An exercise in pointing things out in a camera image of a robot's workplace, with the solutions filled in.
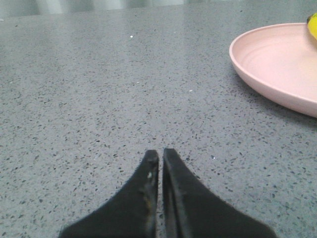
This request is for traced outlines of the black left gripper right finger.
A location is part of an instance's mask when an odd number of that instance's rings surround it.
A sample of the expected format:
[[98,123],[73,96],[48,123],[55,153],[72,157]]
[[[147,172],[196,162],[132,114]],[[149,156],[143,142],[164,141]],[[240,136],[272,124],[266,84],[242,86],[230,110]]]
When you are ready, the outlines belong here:
[[221,200],[186,167],[163,153],[163,208],[168,238],[274,238],[275,232]]

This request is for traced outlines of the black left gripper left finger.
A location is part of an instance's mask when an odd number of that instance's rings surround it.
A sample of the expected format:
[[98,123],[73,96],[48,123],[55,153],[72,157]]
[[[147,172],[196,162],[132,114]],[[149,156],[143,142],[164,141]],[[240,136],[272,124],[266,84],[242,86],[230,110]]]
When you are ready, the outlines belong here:
[[158,200],[159,156],[145,152],[140,165],[102,207],[65,228],[61,238],[154,238]]

